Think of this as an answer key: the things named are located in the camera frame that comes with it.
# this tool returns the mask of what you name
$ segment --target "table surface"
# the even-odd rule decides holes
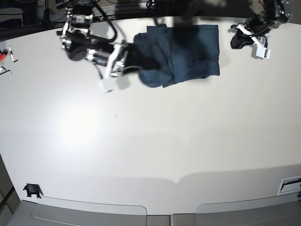
[[[271,59],[261,60],[251,47],[231,49],[238,21],[194,19],[219,26],[220,76],[152,89],[130,75],[109,94],[91,64],[67,58],[53,30],[0,43],[19,59],[6,57],[12,75],[0,76],[0,153],[19,198],[33,201],[23,191],[31,183],[48,197],[155,215],[276,195],[278,177],[301,172],[301,26],[271,31]],[[155,22],[114,24],[118,40],[132,42]],[[112,35],[106,23],[93,27]],[[271,182],[257,190],[246,177]]]

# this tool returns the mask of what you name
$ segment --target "dark blue cloth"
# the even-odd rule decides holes
[[[134,45],[161,65],[160,70],[140,70],[140,80],[149,87],[220,75],[217,25],[149,26],[135,36]]]

